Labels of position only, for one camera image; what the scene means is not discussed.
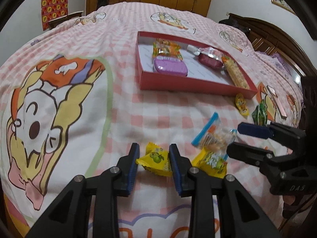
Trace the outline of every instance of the yellow candy wrapper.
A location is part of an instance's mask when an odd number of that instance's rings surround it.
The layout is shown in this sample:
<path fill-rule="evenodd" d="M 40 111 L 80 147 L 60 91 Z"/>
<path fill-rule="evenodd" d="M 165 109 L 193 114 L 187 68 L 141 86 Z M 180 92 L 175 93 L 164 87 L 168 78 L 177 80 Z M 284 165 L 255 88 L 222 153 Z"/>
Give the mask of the yellow candy wrapper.
<path fill-rule="evenodd" d="M 203 148 L 191 162 L 194 167 L 205 171 L 209 176 L 224 178 L 227 174 L 227 162 L 218 153 Z"/>
<path fill-rule="evenodd" d="M 249 109 L 247 108 L 247 102 L 245 101 L 245 99 L 241 93 L 236 95 L 236 107 L 238 108 L 241 115 L 243 115 L 243 116 L 249 115 Z"/>
<path fill-rule="evenodd" d="M 159 176 L 172 176 L 172 169 L 168 159 L 168 151 L 149 142 L 145 149 L 145 156 L 136 160 L 145 170 Z"/>

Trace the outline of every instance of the cracker packet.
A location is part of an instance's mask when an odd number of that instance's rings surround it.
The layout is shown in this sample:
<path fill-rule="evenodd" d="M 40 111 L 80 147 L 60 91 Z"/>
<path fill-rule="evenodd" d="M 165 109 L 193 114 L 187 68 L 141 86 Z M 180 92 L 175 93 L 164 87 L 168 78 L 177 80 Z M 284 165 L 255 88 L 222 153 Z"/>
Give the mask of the cracker packet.
<path fill-rule="evenodd" d="M 172 169 L 168 159 L 168 151 L 149 142 L 145 149 L 145 156 L 135 160 L 145 170 L 159 176 L 172 176 Z"/>
<path fill-rule="evenodd" d="M 223 178 L 227 173 L 227 147 L 237 136 L 236 129 L 222 126 L 217 113 L 191 143 L 200 148 L 200 153 L 192 161 L 192 165 L 205 171 L 208 175 Z"/>

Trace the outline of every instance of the metal screw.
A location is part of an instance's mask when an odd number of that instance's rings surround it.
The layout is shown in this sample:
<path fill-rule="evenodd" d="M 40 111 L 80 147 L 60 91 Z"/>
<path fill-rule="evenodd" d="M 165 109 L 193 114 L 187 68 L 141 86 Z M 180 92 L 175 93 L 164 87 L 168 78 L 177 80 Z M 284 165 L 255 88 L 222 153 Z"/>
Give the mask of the metal screw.
<path fill-rule="evenodd" d="M 120 168 L 117 167 L 117 166 L 113 166 L 110 168 L 110 172 L 113 173 L 113 174 L 116 174 L 120 171 Z"/>
<path fill-rule="evenodd" d="M 227 179 L 228 181 L 234 181 L 234 180 L 235 180 L 235 177 L 234 177 L 233 175 L 227 175 L 227 176 L 226 176 L 226 179 Z"/>
<path fill-rule="evenodd" d="M 285 173 L 285 172 L 281 172 L 281 173 L 280 173 L 280 177 L 281 177 L 282 179 L 285 179 L 285 178 L 286 178 L 286 173 Z"/>
<path fill-rule="evenodd" d="M 189 171 L 192 173 L 192 174 L 197 174 L 199 172 L 199 169 L 197 167 L 191 167 L 189 168 Z"/>
<path fill-rule="evenodd" d="M 75 182 L 81 182 L 83 179 L 84 179 L 84 177 L 82 175 L 77 175 L 74 177 Z"/>

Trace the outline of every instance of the snack packet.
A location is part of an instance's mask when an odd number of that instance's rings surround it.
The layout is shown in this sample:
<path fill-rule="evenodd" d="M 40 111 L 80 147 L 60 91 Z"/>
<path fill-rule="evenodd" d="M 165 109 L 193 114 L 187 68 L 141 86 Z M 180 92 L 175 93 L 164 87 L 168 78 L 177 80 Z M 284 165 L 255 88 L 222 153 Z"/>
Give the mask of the snack packet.
<path fill-rule="evenodd" d="M 245 101 L 245 99 L 241 93 L 236 95 L 236 107 L 238 108 L 238 110 L 242 116 L 249 115 L 249 109 L 247 107 L 247 102 Z"/>
<path fill-rule="evenodd" d="M 180 60 L 183 60 L 180 54 L 180 46 L 168 40 L 157 38 L 153 43 L 153 58 L 158 55 L 173 56 Z"/>
<path fill-rule="evenodd" d="M 227 146 L 236 136 L 237 130 L 223 127 L 219 115 L 214 113 L 191 144 L 200 149 L 206 147 L 207 150 L 226 154 Z"/>
<path fill-rule="evenodd" d="M 218 153 L 203 148 L 191 162 L 209 176 L 224 178 L 227 174 L 227 162 Z"/>
<path fill-rule="evenodd" d="M 264 100 L 261 100 L 255 110 L 252 113 L 252 118 L 255 125 L 266 126 L 267 125 L 267 106 Z"/>
<path fill-rule="evenodd" d="M 221 57 L 222 62 L 224 64 L 225 69 L 227 70 L 230 78 L 232 79 L 233 83 L 237 87 L 250 89 L 249 84 L 247 83 L 245 77 L 243 76 L 239 66 L 237 66 L 236 62 L 232 60 L 229 56 Z"/>
<path fill-rule="evenodd" d="M 149 142 L 145 149 L 145 156 L 136 160 L 145 170 L 159 176 L 172 176 L 172 169 L 168 159 L 168 151 Z"/>

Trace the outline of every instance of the wooden headboard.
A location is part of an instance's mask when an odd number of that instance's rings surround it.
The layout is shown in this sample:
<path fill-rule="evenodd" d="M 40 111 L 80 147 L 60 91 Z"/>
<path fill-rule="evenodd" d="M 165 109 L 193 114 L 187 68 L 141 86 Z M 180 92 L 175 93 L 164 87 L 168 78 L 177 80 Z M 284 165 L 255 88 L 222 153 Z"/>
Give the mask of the wooden headboard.
<path fill-rule="evenodd" d="M 298 76 L 317 76 L 317 70 L 303 49 L 279 27 L 254 18 L 245 18 L 230 13 L 229 18 L 250 29 L 248 39 L 255 51 L 268 55 L 279 53 L 286 62 L 294 81 Z"/>

